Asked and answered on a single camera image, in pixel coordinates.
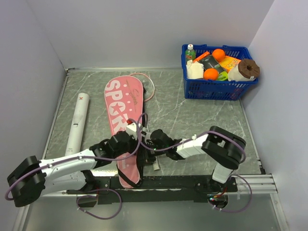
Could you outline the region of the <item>pink racket cover bag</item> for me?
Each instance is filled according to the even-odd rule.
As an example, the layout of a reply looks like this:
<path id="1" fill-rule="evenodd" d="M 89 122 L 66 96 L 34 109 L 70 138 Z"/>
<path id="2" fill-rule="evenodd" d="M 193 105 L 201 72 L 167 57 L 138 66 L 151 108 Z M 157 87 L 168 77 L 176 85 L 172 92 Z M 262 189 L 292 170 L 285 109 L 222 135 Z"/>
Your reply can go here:
<path id="1" fill-rule="evenodd" d="M 109 118 L 111 134 L 125 131 L 128 119 L 139 120 L 143 113 L 143 85 L 133 76 L 119 76 L 111 79 L 104 88 L 104 99 Z M 141 182 L 141 171 L 137 167 L 137 155 L 131 151 L 117 158 L 116 167 L 119 182 L 125 189 L 132 189 Z"/>

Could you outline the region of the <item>white shuttlecock tube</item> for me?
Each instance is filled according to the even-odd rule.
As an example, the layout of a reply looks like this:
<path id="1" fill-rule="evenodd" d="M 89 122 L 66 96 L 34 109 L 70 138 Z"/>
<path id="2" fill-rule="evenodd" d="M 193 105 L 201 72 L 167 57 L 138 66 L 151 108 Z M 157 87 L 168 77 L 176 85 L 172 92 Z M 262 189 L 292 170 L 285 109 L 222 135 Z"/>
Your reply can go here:
<path id="1" fill-rule="evenodd" d="M 86 93 L 80 93 L 77 97 L 71 128 L 68 136 L 68 142 L 65 150 L 65 156 L 76 154 L 80 151 L 81 142 L 88 112 L 90 97 Z"/>

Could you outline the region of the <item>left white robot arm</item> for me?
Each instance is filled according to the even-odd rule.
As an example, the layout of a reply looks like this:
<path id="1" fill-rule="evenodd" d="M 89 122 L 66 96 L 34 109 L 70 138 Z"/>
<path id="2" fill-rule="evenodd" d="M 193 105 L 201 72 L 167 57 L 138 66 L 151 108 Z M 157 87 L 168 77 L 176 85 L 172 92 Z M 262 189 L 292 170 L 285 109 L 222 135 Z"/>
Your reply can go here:
<path id="1" fill-rule="evenodd" d="M 76 154 L 43 160 L 29 156 L 7 177 L 9 188 L 4 198 L 23 207 L 49 193 L 90 193 L 95 188 L 91 170 L 134 156 L 139 147 L 138 136 L 120 131 Z"/>

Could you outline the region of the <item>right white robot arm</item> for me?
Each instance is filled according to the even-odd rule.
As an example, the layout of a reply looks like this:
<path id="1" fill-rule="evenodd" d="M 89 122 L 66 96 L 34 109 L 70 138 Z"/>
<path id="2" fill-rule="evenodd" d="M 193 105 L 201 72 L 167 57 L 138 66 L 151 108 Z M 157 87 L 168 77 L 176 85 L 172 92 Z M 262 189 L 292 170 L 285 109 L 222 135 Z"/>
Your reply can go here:
<path id="1" fill-rule="evenodd" d="M 165 154 L 172 160 L 184 160 L 195 155 L 209 155 L 217 164 L 210 180 L 211 188 L 220 192 L 227 186 L 232 172 L 245 161 L 246 141 L 218 126 L 188 139 L 172 139 L 161 129 L 142 132 L 144 147 L 154 155 Z"/>

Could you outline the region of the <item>green small pack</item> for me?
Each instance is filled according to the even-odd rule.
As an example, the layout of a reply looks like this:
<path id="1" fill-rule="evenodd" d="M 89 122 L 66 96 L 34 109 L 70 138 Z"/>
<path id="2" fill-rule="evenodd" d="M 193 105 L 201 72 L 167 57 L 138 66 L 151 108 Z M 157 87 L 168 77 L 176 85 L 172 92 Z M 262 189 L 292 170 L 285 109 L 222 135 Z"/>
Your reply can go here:
<path id="1" fill-rule="evenodd" d="M 227 81 L 228 80 L 228 73 L 226 71 L 222 71 L 218 74 L 217 81 Z"/>

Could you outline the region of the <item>white carton box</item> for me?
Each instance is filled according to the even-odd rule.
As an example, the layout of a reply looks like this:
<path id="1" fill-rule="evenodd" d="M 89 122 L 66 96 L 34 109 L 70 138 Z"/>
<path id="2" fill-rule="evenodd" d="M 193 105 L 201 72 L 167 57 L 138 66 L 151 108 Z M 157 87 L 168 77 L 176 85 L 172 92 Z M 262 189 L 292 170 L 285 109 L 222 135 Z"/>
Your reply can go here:
<path id="1" fill-rule="evenodd" d="M 204 78 L 204 65 L 199 62 L 189 60 L 186 63 L 187 79 L 203 79 Z"/>

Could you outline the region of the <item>orange fruit lower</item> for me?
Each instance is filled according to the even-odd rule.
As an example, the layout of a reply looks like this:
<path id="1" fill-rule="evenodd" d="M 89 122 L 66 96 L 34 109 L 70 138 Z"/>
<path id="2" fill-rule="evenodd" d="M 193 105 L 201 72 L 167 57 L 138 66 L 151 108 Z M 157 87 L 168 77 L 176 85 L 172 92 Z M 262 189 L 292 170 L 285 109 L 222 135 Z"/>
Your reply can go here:
<path id="1" fill-rule="evenodd" d="M 219 72 L 214 68 L 209 68 L 204 71 L 205 80 L 216 81 L 218 79 L 218 76 L 219 76 Z"/>

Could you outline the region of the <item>orange fruit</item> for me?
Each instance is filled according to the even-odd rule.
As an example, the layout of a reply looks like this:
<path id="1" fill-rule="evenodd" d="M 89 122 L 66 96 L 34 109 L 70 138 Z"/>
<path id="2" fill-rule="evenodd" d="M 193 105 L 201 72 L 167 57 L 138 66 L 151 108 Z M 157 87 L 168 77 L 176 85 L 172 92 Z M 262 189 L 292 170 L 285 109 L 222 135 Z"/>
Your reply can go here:
<path id="1" fill-rule="evenodd" d="M 219 76 L 219 72 L 214 68 L 209 68 L 204 71 L 205 80 L 216 81 L 218 79 L 218 76 Z"/>
<path id="2" fill-rule="evenodd" d="M 215 49 L 212 52 L 212 56 L 215 58 L 217 62 L 222 62 L 226 57 L 226 53 L 222 49 Z"/>

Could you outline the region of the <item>blue plastic basket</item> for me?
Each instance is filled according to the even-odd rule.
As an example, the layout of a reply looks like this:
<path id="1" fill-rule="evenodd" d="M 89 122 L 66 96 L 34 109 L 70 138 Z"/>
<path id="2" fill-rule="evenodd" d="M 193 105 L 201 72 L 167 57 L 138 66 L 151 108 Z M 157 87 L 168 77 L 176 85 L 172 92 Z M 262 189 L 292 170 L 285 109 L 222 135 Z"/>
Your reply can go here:
<path id="1" fill-rule="evenodd" d="M 185 61 L 185 51 L 188 44 L 183 44 L 181 51 L 181 67 L 183 70 L 183 86 L 184 97 L 186 99 L 200 99 L 200 100 L 227 100 L 236 101 L 242 97 L 247 90 L 258 83 L 258 79 L 254 81 L 213 81 L 201 79 L 188 79 L 187 68 Z M 196 55 L 200 56 L 208 51 L 212 53 L 215 49 L 220 48 L 225 51 L 226 55 L 237 59 L 251 59 L 248 48 L 243 46 L 208 46 L 194 45 Z"/>

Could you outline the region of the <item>black product box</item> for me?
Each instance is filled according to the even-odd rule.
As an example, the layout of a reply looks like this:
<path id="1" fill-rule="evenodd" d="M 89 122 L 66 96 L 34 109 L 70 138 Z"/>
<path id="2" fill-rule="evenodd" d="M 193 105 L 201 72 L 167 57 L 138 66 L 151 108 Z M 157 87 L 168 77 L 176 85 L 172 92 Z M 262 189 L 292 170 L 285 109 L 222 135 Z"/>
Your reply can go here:
<path id="1" fill-rule="evenodd" d="M 219 62 L 212 56 L 208 55 L 199 61 L 204 67 L 204 70 L 208 70 L 210 68 L 216 69 L 218 73 L 226 73 L 226 70 L 219 64 Z"/>

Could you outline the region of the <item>green drink bottle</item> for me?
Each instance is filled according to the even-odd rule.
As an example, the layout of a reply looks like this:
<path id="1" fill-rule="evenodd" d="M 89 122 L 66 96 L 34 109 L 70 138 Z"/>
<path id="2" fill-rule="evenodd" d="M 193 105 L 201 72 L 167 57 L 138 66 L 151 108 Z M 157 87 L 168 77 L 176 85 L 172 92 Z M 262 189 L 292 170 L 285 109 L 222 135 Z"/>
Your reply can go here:
<path id="1" fill-rule="evenodd" d="M 190 60 L 194 60 L 196 58 L 196 52 L 194 50 L 194 47 L 192 44 L 189 44 L 187 46 L 187 49 L 185 51 L 185 61 L 188 62 Z"/>

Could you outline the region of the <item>orange thin box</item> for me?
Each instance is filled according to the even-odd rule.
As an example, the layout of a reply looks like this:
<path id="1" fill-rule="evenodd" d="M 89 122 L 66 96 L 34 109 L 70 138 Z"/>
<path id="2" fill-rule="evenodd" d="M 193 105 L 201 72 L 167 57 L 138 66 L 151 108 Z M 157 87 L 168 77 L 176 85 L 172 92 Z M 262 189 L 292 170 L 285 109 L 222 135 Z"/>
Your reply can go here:
<path id="1" fill-rule="evenodd" d="M 192 62 L 200 62 L 202 59 L 206 58 L 207 56 L 210 55 L 210 52 L 206 51 L 203 54 L 201 54 L 200 56 L 198 56 L 197 58 L 195 58 Z"/>

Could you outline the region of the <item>yellow snack box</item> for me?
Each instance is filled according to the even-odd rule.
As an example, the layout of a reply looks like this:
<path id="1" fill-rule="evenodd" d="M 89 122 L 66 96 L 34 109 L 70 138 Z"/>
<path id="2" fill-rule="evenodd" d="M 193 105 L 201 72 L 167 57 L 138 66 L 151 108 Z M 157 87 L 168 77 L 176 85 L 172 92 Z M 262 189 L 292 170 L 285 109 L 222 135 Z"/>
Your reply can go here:
<path id="1" fill-rule="evenodd" d="M 219 64 L 225 69 L 227 73 L 229 73 L 229 71 L 233 69 L 240 61 L 240 59 L 226 55 L 225 58 L 221 62 L 219 62 Z"/>

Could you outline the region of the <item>orange fruit upper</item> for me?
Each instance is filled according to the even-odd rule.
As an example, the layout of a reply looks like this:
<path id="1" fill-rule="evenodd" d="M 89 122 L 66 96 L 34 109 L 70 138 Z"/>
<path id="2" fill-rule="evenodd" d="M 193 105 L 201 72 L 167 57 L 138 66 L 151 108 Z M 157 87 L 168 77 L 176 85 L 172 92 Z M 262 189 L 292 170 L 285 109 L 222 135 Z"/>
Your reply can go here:
<path id="1" fill-rule="evenodd" d="M 226 53 L 222 49 L 215 49 L 212 52 L 212 56 L 215 58 L 217 62 L 222 62 L 226 57 Z"/>

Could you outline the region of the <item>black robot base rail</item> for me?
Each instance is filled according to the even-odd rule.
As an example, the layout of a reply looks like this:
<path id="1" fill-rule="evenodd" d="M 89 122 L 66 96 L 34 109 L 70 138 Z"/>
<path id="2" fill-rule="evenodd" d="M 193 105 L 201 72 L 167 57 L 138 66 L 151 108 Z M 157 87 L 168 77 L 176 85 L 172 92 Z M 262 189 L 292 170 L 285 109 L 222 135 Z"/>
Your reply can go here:
<path id="1" fill-rule="evenodd" d="M 211 194 L 235 193 L 238 191 L 235 178 L 224 185 L 211 179 L 210 175 L 188 176 L 144 176 L 141 185 L 134 189 L 122 187 L 118 176 L 95 176 L 91 190 L 113 189 L 117 191 L 122 202 L 174 202 L 194 201 L 206 203 Z"/>

